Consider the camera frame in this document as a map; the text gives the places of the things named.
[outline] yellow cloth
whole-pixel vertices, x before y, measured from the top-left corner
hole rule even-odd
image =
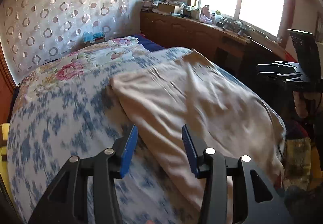
[[[319,153],[316,147],[311,150],[311,183],[308,189],[312,190],[323,182],[323,172],[321,171],[321,163]]]
[[[283,172],[277,157],[277,146],[284,142],[282,120],[201,54],[120,73],[110,83],[148,149],[196,208],[201,207],[204,182],[191,173],[181,137],[184,124],[225,156],[251,156],[272,182]],[[228,179],[228,220],[232,210]]]
[[[10,126],[9,123],[4,123],[0,125],[2,129],[0,130],[0,132],[2,132],[3,140],[8,140],[9,126]],[[7,192],[9,194],[11,201],[14,202],[13,196],[11,193],[10,183],[9,183],[8,167],[7,167],[8,163],[2,161],[2,155],[6,155],[6,154],[7,154],[7,147],[0,147],[0,175],[2,177],[5,188],[7,189]]]

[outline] blue patterned sheet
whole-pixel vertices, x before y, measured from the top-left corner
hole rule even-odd
[[[134,56],[108,57],[111,50],[120,49],[135,52]],[[37,68],[22,81],[10,123],[8,172],[14,201],[25,222],[70,156],[95,156],[131,126],[112,90],[106,90],[109,79],[188,52],[173,48],[147,53],[128,38],[72,53]],[[103,61],[103,55],[109,60]],[[89,223],[95,223],[92,185],[90,178]],[[198,211],[184,199],[141,139],[129,173],[116,180],[116,191],[125,223],[197,223]]]

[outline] small box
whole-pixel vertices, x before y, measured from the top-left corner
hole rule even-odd
[[[165,12],[165,13],[174,13],[178,14],[180,10],[182,10],[183,7],[175,6],[175,5],[169,5],[169,4],[158,4],[158,10]]]

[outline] pink flower pattern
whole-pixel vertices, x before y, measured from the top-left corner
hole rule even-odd
[[[67,55],[67,57],[72,56],[72,55],[76,55],[76,54],[78,54],[79,52],[80,52],[79,50],[77,50],[77,51],[75,51],[75,52],[72,52],[72,53],[68,54],[68,55]]]
[[[56,79],[59,81],[69,80],[74,76],[83,74],[83,65],[78,62],[73,62],[68,65],[64,65],[61,70],[56,74]]]
[[[120,44],[127,44],[127,45],[131,44],[131,41],[125,38],[115,38],[115,39],[112,39],[112,41]]]

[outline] yellow fabric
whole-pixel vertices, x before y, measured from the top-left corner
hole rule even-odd
[[[8,133],[9,133],[9,123],[3,123],[0,125],[2,127],[2,135],[3,135],[3,140],[8,140]]]
[[[323,181],[323,172],[321,171],[319,153],[316,147],[311,150],[311,165],[312,180],[308,187],[309,190],[314,189]]]
[[[8,133],[9,133],[9,123],[4,123],[0,125],[2,127],[2,134],[3,134],[3,139],[8,140]],[[13,202],[13,197],[10,189],[10,184],[9,184],[9,176],[8,176],[8,163],[2,161],[2,155],[7,154],[7,147],[0,147],[0,175],[2,177],[2,180],[4,182],[4,186],[7,189],[7,192],[9,194],[9,197],[11,201]]]
[[[7,147],[0,148],[0,154],[1,155],[7,155]]]

